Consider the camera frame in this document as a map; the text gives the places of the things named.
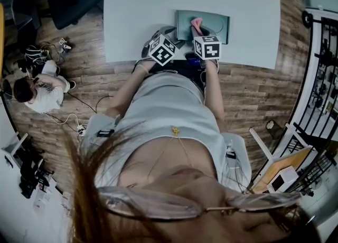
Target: white top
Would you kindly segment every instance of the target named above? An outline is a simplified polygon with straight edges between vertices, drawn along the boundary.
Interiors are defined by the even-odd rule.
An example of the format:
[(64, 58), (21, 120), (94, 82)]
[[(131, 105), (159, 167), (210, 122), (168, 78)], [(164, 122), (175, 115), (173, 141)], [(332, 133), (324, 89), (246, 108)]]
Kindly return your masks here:
[[(105, 0), (106, 61), (140, 59), (144, 43), (160, 27), (175, 26), (176, 10), (230, 17), (229, 44), (222, 45), (221, 62), (275, 68), (280, 0)], [(192, 50), (186, 45), (176, 60)]]
[(45, 87), (40, 87), (36, 90), (35, 102), (33, 104), (25, 102), (27, 107), (40, 114), (48, 113), (53, 109), (60, 109), (63, 101), (63, 90), (60, 86), (55, 87), (53, 90), (48, 90)]
[[(173, 137), (172, 128), (180, 130), (179, 138), (194, 139), (210, 152), (218, 181), (238, 190), (239, 181), (247, 186), (251, 168), (244, 140), (234, 134), (221, 134), (213, 113), (203, 104), (199, 89), (179, 74), (160, 73), (146, 79), (122, 120), (104, 115), (93, 116), (88, 124), (85, 149), (95, 149), (106, 138), (95, 138), (100, 130), (116, 132), (130, 128), (128, 136), (138, 135), (126, 143), (117, 154), (108, 157), (97, 174), (96, 185), (116, 185), (121, 170), (131, 154), (144, 143), (159, 137)], [(236, 163), (229, 165), (227, 149), (232, 147)]]

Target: man in white shirt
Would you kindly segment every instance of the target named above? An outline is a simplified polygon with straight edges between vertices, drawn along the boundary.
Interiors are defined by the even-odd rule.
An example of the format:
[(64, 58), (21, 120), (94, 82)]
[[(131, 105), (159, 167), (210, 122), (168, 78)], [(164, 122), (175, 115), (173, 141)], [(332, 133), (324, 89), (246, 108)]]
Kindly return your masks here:
[[(53, 109), (60, 109), (63, 94), (75, 88), (75, 81), (67, 81), (62, 76), (55, 76), (57, 66), (54, 61), (47, 61), (41, 74), (35, 79), (28, 77), (19, 79), (14, 84), (14, 96), (18, 102), (38, 113), (47, 113)], [(46, 87), (36, 86), (36, 82), (42, 82)]]

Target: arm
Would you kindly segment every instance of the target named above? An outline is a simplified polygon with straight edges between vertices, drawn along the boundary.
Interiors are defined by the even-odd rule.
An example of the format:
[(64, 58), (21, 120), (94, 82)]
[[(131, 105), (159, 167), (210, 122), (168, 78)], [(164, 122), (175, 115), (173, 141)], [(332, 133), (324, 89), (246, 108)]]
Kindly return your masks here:
[(220, 81), (217, 73), (217, 67), (210, 60), (206, 60), (205, 64), (206, 64), (205, 105), (214, 114), (220, 132), (227, 132), (227, 128), (224, 124), (224, 105)]
[(142, 63), (142, 66), (136, 67), (134, 73), (112, 98), (110, 107), (106, 111), (107, 116), (115, 118), (120, 114), (124, 117), (140, 84), (143, 82), (144, 78), (148, 75), (149, 70), (155, 63), (156, 62), (154, 61), (146, 61)]
[(62, 91), (65, 91), (65, 88), (67, 86), (65, 82), (58, 79), (57, 77), (53, 77), (46, 74), (39, 74), (36, 77), (39, 78), (39, 80), (41, 80), (43, 83), (51, 84), (53, 88), (60, 86), (62, 88)]

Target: white shirt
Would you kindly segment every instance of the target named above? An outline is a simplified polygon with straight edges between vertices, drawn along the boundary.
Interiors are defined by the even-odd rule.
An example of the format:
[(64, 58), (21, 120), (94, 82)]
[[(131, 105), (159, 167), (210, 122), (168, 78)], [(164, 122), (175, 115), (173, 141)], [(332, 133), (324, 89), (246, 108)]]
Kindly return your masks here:
[(26, 106), (37, 113), (48, 113), (53, 109), (60, 109), (63, 101), (63, 90), (60, 86), (49, 91), (47, 88), (37, 88), (35, 102), (30, 104), (25, 102)]

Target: shoe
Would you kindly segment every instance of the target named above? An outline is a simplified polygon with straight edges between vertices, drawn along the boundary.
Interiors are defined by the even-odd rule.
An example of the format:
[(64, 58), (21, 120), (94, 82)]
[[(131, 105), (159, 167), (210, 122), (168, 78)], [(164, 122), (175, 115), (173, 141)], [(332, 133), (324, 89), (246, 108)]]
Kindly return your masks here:
[(68, 82), (69, 82), (69, 85), (70, 85), (69, 90), (74, 89), (76, 87), (76, 82), (75, 81), (70, 80)]

